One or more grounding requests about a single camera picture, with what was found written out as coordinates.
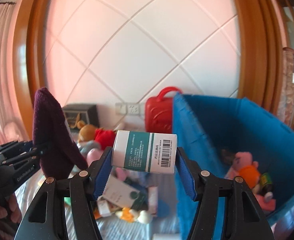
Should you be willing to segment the person's left hand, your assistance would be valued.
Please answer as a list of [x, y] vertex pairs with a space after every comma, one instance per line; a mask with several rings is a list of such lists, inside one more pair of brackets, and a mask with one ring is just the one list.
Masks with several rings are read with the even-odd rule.
[[[22, 220], [22, 213], [18, 205], [18, 201], [15, 194], [12, 194], [8, 199], [9, 209], [12, 212], [10, 219], [13, 223], [20, 223]], [[0, 219], [6, 218], [8, 216], [7, 210], [0, 206]]]

